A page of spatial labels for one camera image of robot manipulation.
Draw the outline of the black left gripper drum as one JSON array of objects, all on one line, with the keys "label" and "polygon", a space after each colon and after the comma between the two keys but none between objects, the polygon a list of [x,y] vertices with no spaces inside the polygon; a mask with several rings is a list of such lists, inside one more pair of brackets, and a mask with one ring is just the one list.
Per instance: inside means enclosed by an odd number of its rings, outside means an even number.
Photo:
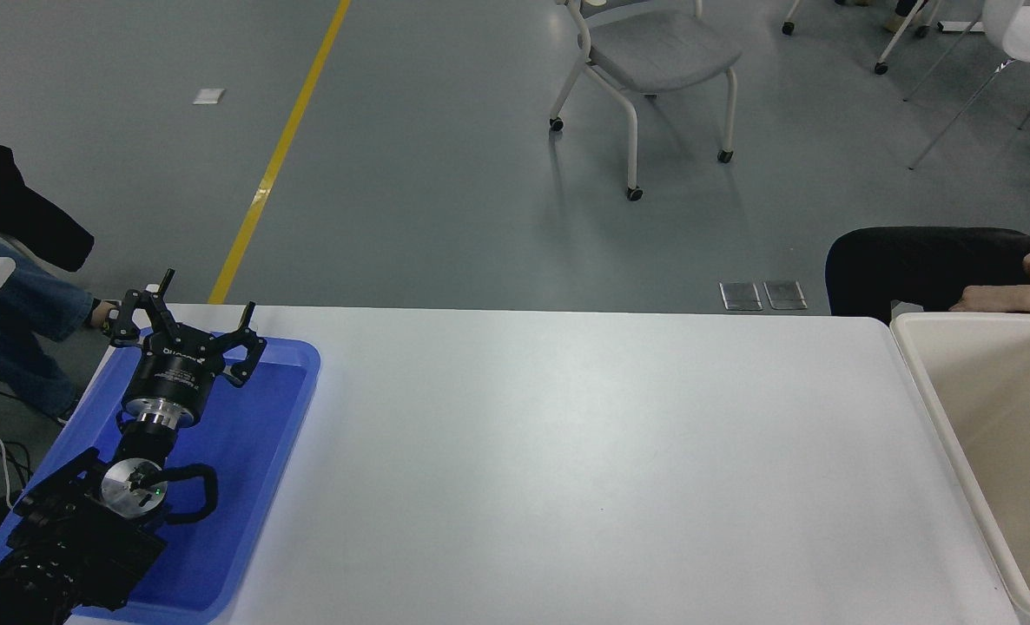
[{"label": "black left gripper drum", "polygon": [[177,406],[179,416],[199,417],[225,361],[220,353],[202,352],[201,345],[149,335],[142,341],[142,359],[126,389],[126,411],[135,416]]}]

